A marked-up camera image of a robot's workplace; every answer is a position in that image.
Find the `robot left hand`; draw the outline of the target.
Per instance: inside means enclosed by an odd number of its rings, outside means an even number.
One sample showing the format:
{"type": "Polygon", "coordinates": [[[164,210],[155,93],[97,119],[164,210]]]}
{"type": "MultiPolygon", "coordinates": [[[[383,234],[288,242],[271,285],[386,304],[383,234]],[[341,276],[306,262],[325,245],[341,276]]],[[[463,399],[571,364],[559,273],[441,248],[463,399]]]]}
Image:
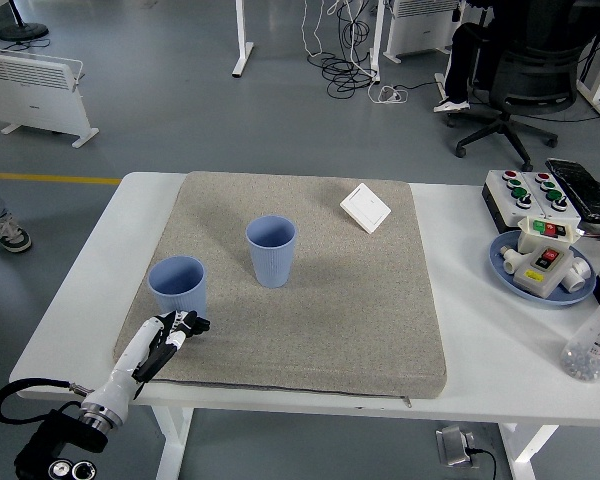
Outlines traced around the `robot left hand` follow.
{"type": "Polygon", "coordinates": [[[81,404],[80,421],[101,430],[124,424],[128,407],[143,385],[152,380],[184,345],[186,339],[210,329],[195,311],[171,311],[146,320],[133,336],[109,379],[81,404]]]}

